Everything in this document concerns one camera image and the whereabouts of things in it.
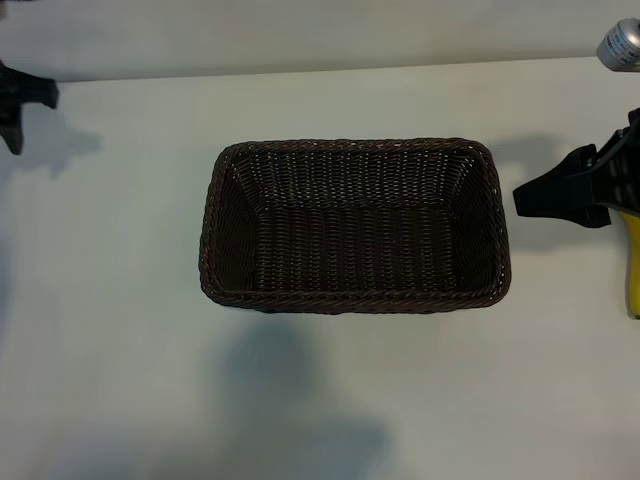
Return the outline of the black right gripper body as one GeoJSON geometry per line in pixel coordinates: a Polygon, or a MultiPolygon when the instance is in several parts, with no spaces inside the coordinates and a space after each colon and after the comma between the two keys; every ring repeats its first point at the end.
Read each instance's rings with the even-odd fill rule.
{"type": "Polygon", "coordinates": [[[598,151],[591,179],[597,205],[638,216],[639,109],[628,120],[598,151]]]}

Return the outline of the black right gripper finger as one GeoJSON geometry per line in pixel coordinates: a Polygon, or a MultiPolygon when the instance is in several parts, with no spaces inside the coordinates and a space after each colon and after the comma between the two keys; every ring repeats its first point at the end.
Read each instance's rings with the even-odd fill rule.
{"type": "Polygon", "coordinates": [[[601,205],[589,205],[573,209],[552,210],[540,205],[515,203],[516,212],[521,217],[551,218],[569,221],[585,228],[597,229],[612,224],[609,209],[601,205]]]}
{"type": "Polygon", "coordinates": [[[594,203],[587,164],[596,155],[594,144],[571,151],[547,173],[513,191],[516,205],[591,205],[594,203]]]}

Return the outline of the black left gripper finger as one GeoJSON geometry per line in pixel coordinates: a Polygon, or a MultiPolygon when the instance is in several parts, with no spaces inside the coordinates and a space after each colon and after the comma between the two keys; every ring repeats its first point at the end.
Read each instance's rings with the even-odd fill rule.
{"type": "Polygon", "coordinates": [[[22,130],[21,106],[3,107],[1,109],[0,134],[12,154],[22,154],[24,135],[22,130]]]}
{"type": "Polygon", "coordinates": [[[37,103],[56,109],[59,89],[55,80],[30,75],[1,63],[1,108],[37,103]]]}

